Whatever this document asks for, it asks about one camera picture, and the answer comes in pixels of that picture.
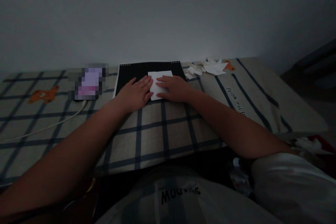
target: paper pieces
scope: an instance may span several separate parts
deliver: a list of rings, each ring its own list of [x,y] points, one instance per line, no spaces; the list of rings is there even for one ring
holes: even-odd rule
[[[153,100],[160,100],[162,99],[161,97],[157,97],[156,95],[158,93],[169,93],[169,90],[163,87],[159,87],[156,85],[157,82],[162,83],[160,81],[157,81],[156,78],[161,78],[163,75],[166,76],[173,76],[173,73],[171,71],[160,71],[160,72],[148,72],[148,76],[151,75],[153,79],[153,85],[150,88],[150,91],[153,92],[154,94],[150,98],[152,101]]]
[[[202,73],[205,72],[205,69],[201,69],[198,68],[197,66],[195,66],[194,64],[189,64],[189,68],[187,69],[187,73],[185,74],[185,76],[188,79],[194,79],[196,78],[195,74],[202,76]]]
[[[207,61],[202,61],[202,63],[207,73],[212,75],[226,74],[226,72],[224,72],[224,69],[228,63],[222,63],[222,59],[216,62],[213,59],[210,59],[209,57],[207,57],[206,60]]]
[[[187,77],[187,79],[194,79],[195,77],[192,76],[191,74],[189,73],[186,73],[185,76]]]

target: finger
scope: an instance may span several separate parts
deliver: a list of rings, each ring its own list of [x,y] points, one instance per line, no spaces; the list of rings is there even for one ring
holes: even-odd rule
[[[150,90],[150,88],[151,88],[152,85],[153,85],[153,79],[151,79],[148,82],[148,84],[144,87],[144,91],[147,93]]]
[[[148,77],[147,75],[145,75],[144,77],[142,77],[141,80],[139,80],[138,82],[136,82],[134,85],[137,86],[137,85],[140,85],[144,80],[146,80]]]
[[[171,98],[171,94],[170,93],[158,93],[157,95],[156,95],[157,97],[161,97],[161,98],[163,98],[163,99],[167,99],[167,100],[170,100],[170,98]]]
[[[154,93],[149,92],[145,95],[144,102],[147,103]]]
[[[135,82],[136,78],[134,77],[133,79],[131,79],[129,82],[127,82],[126,85],[132,85]]]
[[[158,81],[167,82],[173,79],[171,76],[163,75],[161,78],[156,78]]]
[[[165,83],[165,82],[164,83],[157,82],[156,85],[159,86],[159,87],[162,87],[162,88],[163,87],[168,88],[168,83]]]
[[[140,87],[143,88],[144,86],[146,86],[150,81],[151,81],[152,77],[149,76],[147,79],[145,79],[141,84]]]

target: charging cable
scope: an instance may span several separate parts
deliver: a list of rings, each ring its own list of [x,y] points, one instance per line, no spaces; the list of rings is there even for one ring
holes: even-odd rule
[[[19,138],[22,138],[22,137],[28,137],[28,136],[30,136],[30,135],[34,135],[34,134],[36,134],[36,133],[39,133],[39,132],[41,132],[41,131],[50,129],[50,128],[55,127],[55,126],[57,126],[57,125],[59,125],[59,124],[61,124],[61,123],[64,123],[64,122],[70,120],[71,118],[74,118],[76,115],[78,115],[78,114],[85,108],[85,106],[86,106],[87,103],[88,103],[88,101],[87,101],[87,100],[84,100],[83,103],[82,103],[82,107],[80,108],[80,110],[78,110],[78,112],[76,112],[76,114],[70,116],[69,118],[67,118],[67,119],[65,119],[65,120],[63,120],[63,121],[61,121],[61,122],[58,122],[58,123],[53,124],[53,125],[50,125],[50,126],[48,126],[48,127],[46,127],[46,128],[40,129],[40,130],[35,131],[35,132],[33,132],[33,133],[29,133],[29,134],[22,135],[22,136],[17,136],[17,137],[10,138],[10,139],[0,140],[0,143],[2,143],[2,142],[12,141],[12,140],[19,139]]]

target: fabric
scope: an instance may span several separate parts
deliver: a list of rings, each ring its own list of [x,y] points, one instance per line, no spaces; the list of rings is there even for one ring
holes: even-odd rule
[[[258,59],[229,61],[227,74],[212,76],[204,73],[189,80],[190,85],[281,138],[327,130],[324,120]],[[189,64],[183,63],[182,66],[186,71]],[[113,97],[117,67],[109,69],[106,79],[108,89],[98,100],[89,101],[75,118],[32,136],[1,142],[45,128],[75,114],[81,103],[68,100],[68,90],[73,83],[67,79],[67,71],[30,72],[11,75],[0,84],[0,186],[18,179]],[[50,94],[53,90],[57,92],[53,100],[42,97],[36,100],[36,90]],[[124,120],[111,137],[95,171],[98,176],[126,172],[223,146],[225,144],[187,104],[150,101]]]
[[[232,189],[189,173],[171,176],[169,170],[169,177],[149,182],[152,174],[144,179],[147,184],[140,181],[142,188],[131,191],[96,223],[336,221],[336,180],[298,156],[280,153],[253,164],[255,195],[263,208]]]
[[[259,204],[285,223],[336,223],[336,180],[305,159],[275,154],[254,162]]]

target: notebook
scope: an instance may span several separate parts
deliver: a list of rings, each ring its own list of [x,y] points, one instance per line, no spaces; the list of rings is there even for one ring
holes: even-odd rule
[[[173,75],[180,76],[187,81],[180,61],[120,64],[113,97],[115,97],[119,93],[120,89],[134,77],[136,77],[137,80],[140,80],[145,75],[148,75],[148,72],[169,70],[173,73]]]

